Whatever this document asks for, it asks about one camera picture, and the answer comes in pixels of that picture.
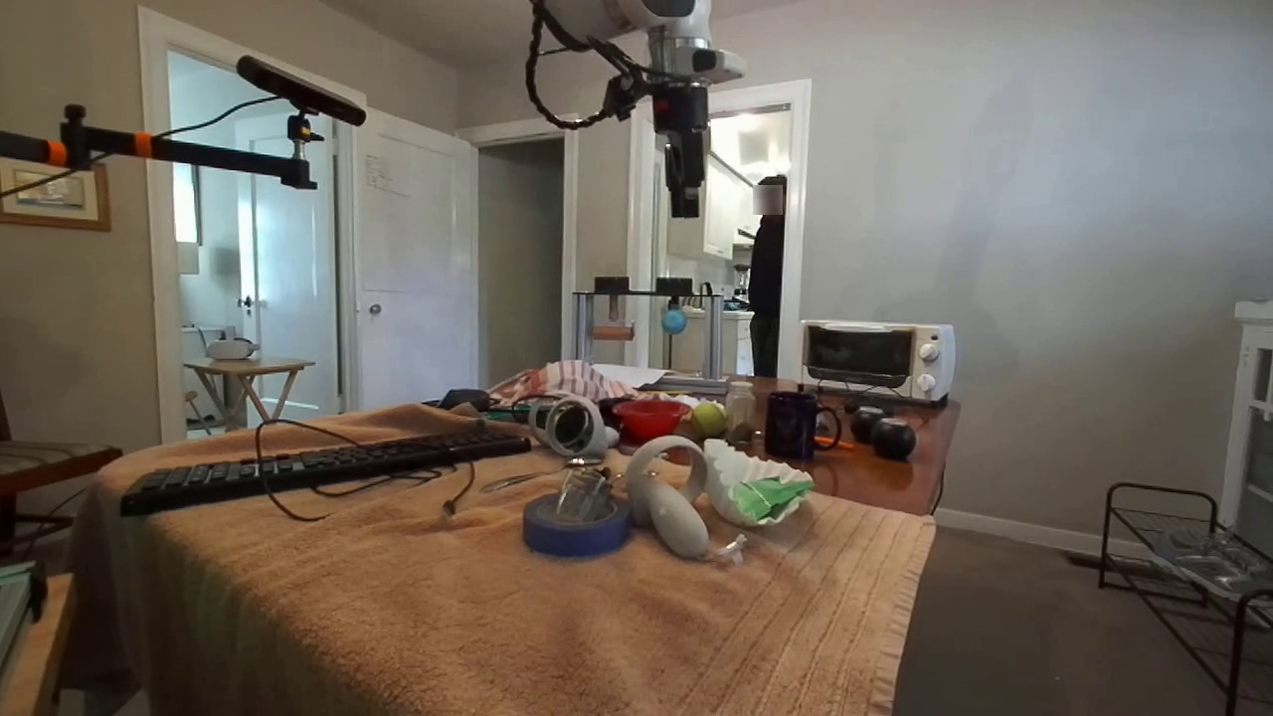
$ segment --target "black mug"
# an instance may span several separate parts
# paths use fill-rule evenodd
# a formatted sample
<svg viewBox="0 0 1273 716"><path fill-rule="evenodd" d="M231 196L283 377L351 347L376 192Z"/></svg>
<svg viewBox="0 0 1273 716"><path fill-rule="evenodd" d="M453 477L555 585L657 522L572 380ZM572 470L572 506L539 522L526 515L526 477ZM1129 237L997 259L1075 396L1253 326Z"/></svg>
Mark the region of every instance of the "black mug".
<svg viewBox="0 0 1273 716"><path fill-rule="evenodd" d="M818 446L836 446L841 433L839 414L812 395L769 395L765 400L765 454L812 456Z"/></svg>

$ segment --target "white door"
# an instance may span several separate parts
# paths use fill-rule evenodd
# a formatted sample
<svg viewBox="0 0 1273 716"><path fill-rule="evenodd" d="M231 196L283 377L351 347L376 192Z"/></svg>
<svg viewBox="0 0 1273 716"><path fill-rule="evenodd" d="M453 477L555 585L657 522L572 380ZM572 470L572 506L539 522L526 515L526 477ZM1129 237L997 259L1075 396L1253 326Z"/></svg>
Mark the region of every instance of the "white door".
<svg viewBox="0 0 1273 716"><path fill-rule="evenodd" d="M261 363L308 363L289 387L285 414L336 414L336 271L335 271L335 125L312 120L327 143L304 147L312 192L249 174L247 226L238 230L242 335ZM285 156L285 137L254 137L249 152ZM267 406L279 400L283 377L261 377Z"/></svg>
<svg viewBox="0 0 1273 716"><path fill-rule="evenodd" d="M475 152L368 116L353 233L353 406L475 387Z"/></svg>

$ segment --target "floor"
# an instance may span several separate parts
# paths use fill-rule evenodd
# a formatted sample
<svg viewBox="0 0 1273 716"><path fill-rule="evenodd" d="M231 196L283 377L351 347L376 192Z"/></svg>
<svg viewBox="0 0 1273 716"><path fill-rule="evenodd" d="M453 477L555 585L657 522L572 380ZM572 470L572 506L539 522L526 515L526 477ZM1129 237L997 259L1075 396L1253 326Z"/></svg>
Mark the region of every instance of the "floor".
<svg viewBox="0 0 1273 716"><path fill-rule="evenodd" d="M79 710L95 706L66 692L60 716ZM1219 710L1219 689L1136 596L1099 587L1092 568L941 530L917 587L895 710L1210 716ZM145 704L132 700L121 716L145 716Z"/></svg>

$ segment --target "picture frame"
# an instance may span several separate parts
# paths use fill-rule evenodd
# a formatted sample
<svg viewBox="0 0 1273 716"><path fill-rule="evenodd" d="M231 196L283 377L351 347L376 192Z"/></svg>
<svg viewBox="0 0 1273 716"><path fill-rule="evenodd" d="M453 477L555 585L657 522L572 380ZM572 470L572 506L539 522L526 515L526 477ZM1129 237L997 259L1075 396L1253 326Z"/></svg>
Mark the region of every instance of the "picture frame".
<svg viewBox="0 0 1273 716"><path fill-rule="evenodd" d="M0 192L13 192L13 186L27 186L27 192L0 198L0 224L112 230L112 196L108 196L104 164L95 164L90 170L66 174L64 167L46 167L46 164L0 160Z"/></svg>

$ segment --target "door frame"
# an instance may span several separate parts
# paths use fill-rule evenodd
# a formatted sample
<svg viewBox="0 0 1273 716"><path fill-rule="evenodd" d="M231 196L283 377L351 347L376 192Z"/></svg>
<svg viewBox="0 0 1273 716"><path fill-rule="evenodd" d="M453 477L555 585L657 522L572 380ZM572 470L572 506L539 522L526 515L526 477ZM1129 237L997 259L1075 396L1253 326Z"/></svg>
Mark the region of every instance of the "door frame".
<svg viewBox="0 0 1273 716"><path fill-rule="evenodd" d="M790 174L783 226L783 311L780 311L780 364L776 375L799 380L799 273L803 273L803 213L807 213L807 137L812 137L812 80L712 87L712 116L790 109Z"/></svg>
<svg viewBox="0 0 1273 716"><path fill-rule="evenodd" d="M578 208L582 208L582 137L544 120L485 124L466 131L475 152L560 137L560 359L572 352L572 288L578 288Z"/></svg>
<svg viewBox="0 0 1273 716"><path fill-rule="evenodd" d="M235 41L224 41L213 30L204 30L193 25L169 21L164 10L137 9L137 72L141 72L141 124L145 125L168 125L168 50L188 50L220 66L235 66L238 54L258 54L274 66L285 66L289 76L327 87L335 96L347 96L351 102L367 102L360 92L328 82L312 72L289 66L267 50L242 47ZM356 131L335 131L336 143L336 208L356 208L356 186L353 186L353 156L356 156ZM145 164L145 226L151 226L151 295L156 295L156 400L157 400L157 441L182 441L188 436L188 416L182 416L182 351L178 351L178 247L169 237L169 170L164 164ZM347 233L353 230L353 209L336 209L335 237L336 255L347 247Z"/></svg>

